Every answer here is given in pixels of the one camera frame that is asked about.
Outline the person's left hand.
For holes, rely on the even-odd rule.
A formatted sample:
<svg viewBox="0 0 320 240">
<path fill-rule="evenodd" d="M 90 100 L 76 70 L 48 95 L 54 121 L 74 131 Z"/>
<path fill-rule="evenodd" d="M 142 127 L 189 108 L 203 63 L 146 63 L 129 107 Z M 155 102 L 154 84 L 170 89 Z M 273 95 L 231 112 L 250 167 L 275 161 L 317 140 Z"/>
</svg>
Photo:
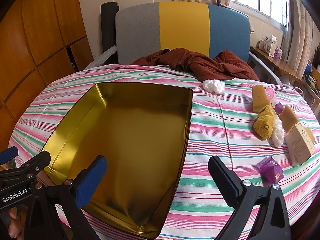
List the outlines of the person's left hand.
<svg viewBox="0 0 320 240">
<path fill-rule="evenodd" d="M 12 239 L 23 239 L 22 236 L 22 224 L 18 218 L 17 208 L 14 207 L 8 211 L 8 214 L 11 218 L 8 234 Z"/>
</svg>

